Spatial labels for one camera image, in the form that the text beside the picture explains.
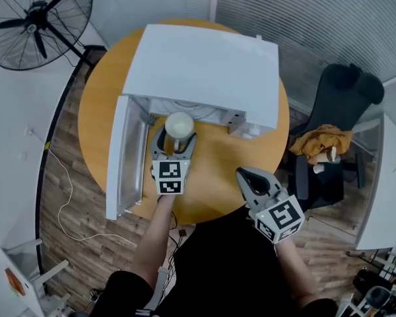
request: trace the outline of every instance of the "black and white marker cube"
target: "black and white marker cube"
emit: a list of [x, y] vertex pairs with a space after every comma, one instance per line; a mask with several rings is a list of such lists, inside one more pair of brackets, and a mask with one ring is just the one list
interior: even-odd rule
[[255, 227], [276, 244], [301, 229], [305, 215], [296, 197], [277, 202], [255, 215]]
[[152, 175], [157, 194], [183, 194], [191, 160], [153, 160]]

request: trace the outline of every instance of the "white cup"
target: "white cup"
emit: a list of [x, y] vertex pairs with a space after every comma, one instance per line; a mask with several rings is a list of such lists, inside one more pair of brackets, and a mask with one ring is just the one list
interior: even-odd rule
[[186, 113], [176, 112], [166, 119], [164, 127], [167, 134], [175, 140], [174, 149], [178, 151], [180, 145], [193, 134], [193, 119]]
[[341, 156], [337, 154], [336, 147], [331, 147], [329, 150], [316, 156], [318, 163], [339, 163], [341, 160], [340, 157]]

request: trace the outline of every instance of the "window blind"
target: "window blind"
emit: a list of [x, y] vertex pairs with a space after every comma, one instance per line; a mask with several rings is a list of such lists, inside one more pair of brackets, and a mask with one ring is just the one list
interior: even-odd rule
[[210, 0], [94, 0], [91, 22], [110, 47], [148, 23], [167, 18], [208, 20]]
[[[279, 45], [289, 97], [312, 107], [330, 63], [355, 63], [386, 81], [396, 76], [396, 0], [218, 0], [216, 21]], [[396, 83], [380, 107], [396, 124]]]

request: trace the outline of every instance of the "human arm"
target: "human arm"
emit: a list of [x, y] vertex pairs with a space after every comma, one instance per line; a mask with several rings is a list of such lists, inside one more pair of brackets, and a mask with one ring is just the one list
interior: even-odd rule
[[145, 231], [133, 256], [131, 272], [142, 277], [154, 290], [158, 268], [166, 258], [175, 195], [163, 195], [157, 203], [150, 225]]
[[318, 299], [317, 283], [291, 238], [276, 244], [277, 258], [299, 308]]

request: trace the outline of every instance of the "wooden floor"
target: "wooden floor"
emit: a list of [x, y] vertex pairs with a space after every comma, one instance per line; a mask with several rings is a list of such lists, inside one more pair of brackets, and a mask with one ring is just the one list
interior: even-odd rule
[[[101, 52], [93, 53], [93, 61], [100, 55]], [[79, 147], [77, 116], [86, 68], [82, 67], [71, 87], [51, 143], [51, 150], [67, 167], [73, 183], [72, 200], [61, 211], [61, 223], [67, 233], [76, 238], [108, 233], [138, 243], [148, 222], [133, 215], [120, 217], [116, 222], [106, 220], [106, 194], [90, 175]], [[302, 122], [305, 118], [293, 110], [290, 114], [291, 125]], [[354, 184], [347, 184], [346, 198], [342, 203], [313, 210], [311, 214], [356, 234], [366, 210], [373, 170], [374, 165], [368, 164], [367, 186], [363, 191], [358, 190]], [[40, 236], [44, 241], [42, 261], [44, 271], [63, 259], [69, 260], [69, 267], [48, 282], [48, 290], [59, 294], [69, 292], [69, 304], [74, 309], [83, 310], [90, 300], [91, 288], [104, 288], [113, 271], [129, 270], [135, 247], [118, 237], [99, 236], [77, 242], [65, 236], [57, 222], [57, 213], [67, 202], [69, 193], [70, 183], [64, 169], [49, 155], [40, 209]], [[186, 229], [189, 236], [193, 226]], [[176, 232], [172, 231], [171, 234], [176, 237]], [[294, 237], [294, 241], [318, 280], [319, 290], [324, 297], [339, 300], [345, 293], [353, 291], [352, 279], [364, 263], [357, 258], [345, 256], [345, 252], [352, 249], [351, 245], [334, 236], [305, 228]], [[174, 249], [171, 240], [168, 247], [170, 256]]]

